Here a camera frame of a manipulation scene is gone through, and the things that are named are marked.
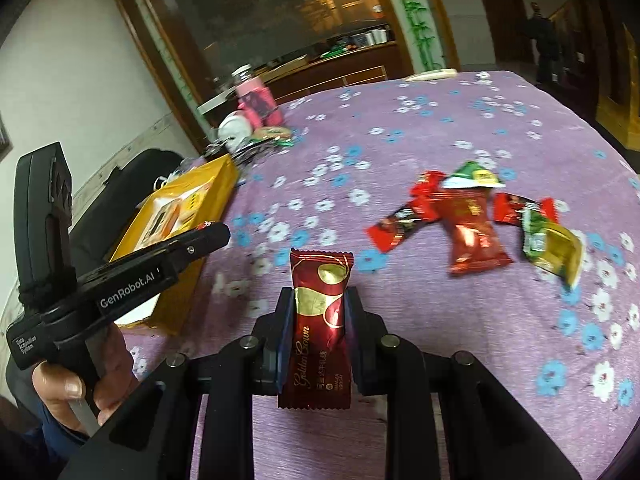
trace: person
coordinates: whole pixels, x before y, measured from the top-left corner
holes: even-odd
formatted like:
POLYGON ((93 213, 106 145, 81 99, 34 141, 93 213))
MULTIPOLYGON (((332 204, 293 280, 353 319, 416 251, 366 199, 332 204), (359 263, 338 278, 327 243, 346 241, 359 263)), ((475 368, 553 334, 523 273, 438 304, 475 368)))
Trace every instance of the person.
MULTIPOLYGON (((112 324, 102 345, 105 375, 94 389, 103 425, 138 385, 133 357, 120 330, 112 324)), ((27 434, 9 431, 0 420, 0 472, 15 480, 52 480, 85 443, 87 435, 69 407, 84 397, 86 387, 75 373, 60 365, 40 363, 33 371, 33 387, 42 401, 42 425, 27 434)))
POLYGON ((540 12, 536 2, 531 3, 533 15, 527 20, 525 34, 530 40, 536 40, 538 57, 538 72, 536 81, 539 84, 549 84, 553 79, 553 63, 560 59, 560 44, 554 24, 540 12))

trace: purple tablecloth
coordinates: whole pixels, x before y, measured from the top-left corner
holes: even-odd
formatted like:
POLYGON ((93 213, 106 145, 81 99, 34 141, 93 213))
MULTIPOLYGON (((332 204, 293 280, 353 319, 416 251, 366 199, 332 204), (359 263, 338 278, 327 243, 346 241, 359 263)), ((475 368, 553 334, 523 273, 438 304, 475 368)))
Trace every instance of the purple tablecloth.
MULTIPOLYGON (((350 285, 390 332, 424 351, 473 352, 577 467, 594 480, 640 415, 640 183, 592 128, 510 72, 438 82, 389 81, 285 105, 296 145, 260 161, 230 205, 232 243, 204 267, 184 336, 127 336, 136 370, 169 349, 217 351, 248 333, 291 285, 291 246, 352 251, 350 285), (588 247, 579 288, 520 257, 518 228, 497 225, 515 263, 450 278, 441 224, 389 254, 364 232, 407 202, 422 170, 468 159, 506 190, 552 196, 588 247)), ((257 478, 379 479, 385 429, 374 403, 346 412, 278 410, 254 399, 257 478)))

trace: pink bottle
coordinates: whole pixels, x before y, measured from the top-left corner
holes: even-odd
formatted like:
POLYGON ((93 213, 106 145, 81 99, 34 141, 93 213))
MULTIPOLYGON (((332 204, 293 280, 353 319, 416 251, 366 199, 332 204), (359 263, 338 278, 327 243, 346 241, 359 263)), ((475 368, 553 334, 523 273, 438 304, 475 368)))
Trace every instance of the pink bottle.
POLYGON ((282 112, 278 110, 271 91, 252 72, 251 65, 241 66, 231 75, 236 83, 238 108, 244 112, 254 130, 261 126, 282 126, 282 112))

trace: gold candy wrapper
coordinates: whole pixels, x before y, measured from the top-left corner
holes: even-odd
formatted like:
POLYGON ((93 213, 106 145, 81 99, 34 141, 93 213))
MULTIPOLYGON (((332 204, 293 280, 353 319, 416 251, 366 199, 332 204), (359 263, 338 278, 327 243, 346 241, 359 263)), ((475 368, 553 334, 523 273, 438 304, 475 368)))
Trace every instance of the gold candy wrapper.
POLYGON ((522 229, 527 258, 535 266, 560 276, 574 290, 580 282, 584 259, 580 239, 529 207, 523 211, 522 229))

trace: green candy wrapper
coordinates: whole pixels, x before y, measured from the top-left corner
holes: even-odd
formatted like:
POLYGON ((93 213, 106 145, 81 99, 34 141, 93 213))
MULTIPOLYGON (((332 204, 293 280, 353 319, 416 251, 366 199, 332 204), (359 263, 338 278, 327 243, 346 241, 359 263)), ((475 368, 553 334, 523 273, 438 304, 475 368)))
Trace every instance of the green candy wrapper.
POLYGON ((442 189, 463 189, 467 187, 505 187, 505 184, 476 161, 468 160, 455 173, 443 180, 440 187, 442 189))
POLYGON ((560 276, 573 290, 580 282, 584 247, 569 229, 525 206, 522 213, 523 251, 537 267, 560 276))

